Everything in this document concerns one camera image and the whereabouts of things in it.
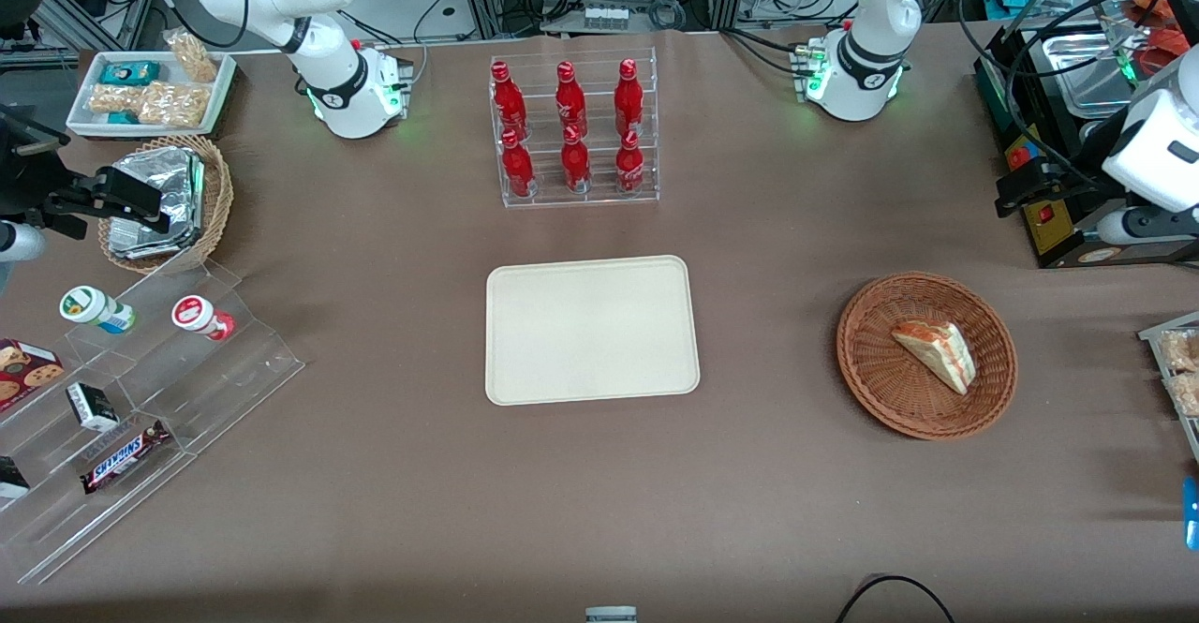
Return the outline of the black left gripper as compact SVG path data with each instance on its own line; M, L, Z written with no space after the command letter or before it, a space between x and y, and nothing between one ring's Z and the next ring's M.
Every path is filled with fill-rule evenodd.
M1127 201L1127 192L1102 170L1102 163L1103 158L1074 158L1070 167L1025 162L995 180L995 214L1005 218L1032 202L1061 200L1064 187L1071 220L1084 220L1111 202L1120 208Z

